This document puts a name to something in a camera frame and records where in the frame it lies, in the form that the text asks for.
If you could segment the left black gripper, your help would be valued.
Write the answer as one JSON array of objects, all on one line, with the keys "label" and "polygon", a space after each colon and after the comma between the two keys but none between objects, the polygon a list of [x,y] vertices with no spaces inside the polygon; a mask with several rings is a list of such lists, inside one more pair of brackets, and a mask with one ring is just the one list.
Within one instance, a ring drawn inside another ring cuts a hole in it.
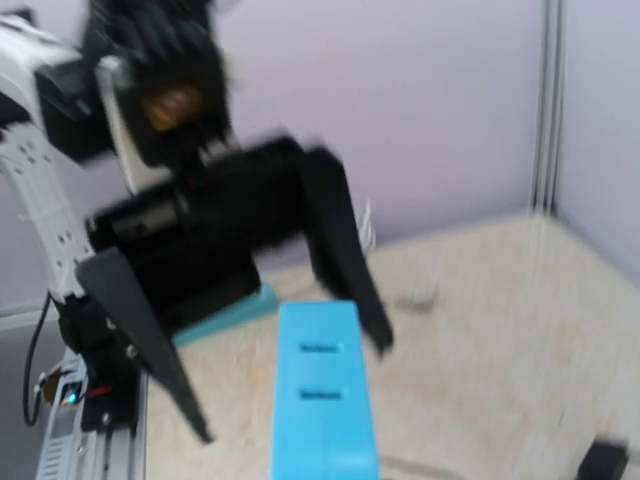
[{"label": "left black gripper", "polygon": [[316,279],[355,302],[379,353],[392,346],[346,173],[326,148],[272,137],[108,205],[85,227],[96,253],[78,265],[79,284],[204,443],[213,437],[172,338],[258,292],[256,254],[304,236]]}]

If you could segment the teal power strip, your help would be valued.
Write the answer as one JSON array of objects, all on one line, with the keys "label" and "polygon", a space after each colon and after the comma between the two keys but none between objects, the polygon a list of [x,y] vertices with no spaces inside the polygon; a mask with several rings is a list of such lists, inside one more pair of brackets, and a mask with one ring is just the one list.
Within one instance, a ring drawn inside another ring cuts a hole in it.
[{"label": "teal power strip", "polygon": [[186,347],[225,330],[271,315],[277,311],[278,305],[279,300],[273,286],[265,282],[257,294],[180,330],[173,336],[173,343],[178,348]]}]

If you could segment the blue rounded charger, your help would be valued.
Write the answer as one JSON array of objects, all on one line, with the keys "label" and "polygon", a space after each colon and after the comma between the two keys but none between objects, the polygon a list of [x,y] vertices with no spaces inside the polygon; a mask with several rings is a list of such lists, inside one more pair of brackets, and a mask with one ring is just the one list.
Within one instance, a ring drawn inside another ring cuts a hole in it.
[{"label": "blue rounded charger", "polygon": [[358,310],[354,303],[280,308],[271,476],[380,476]]}]

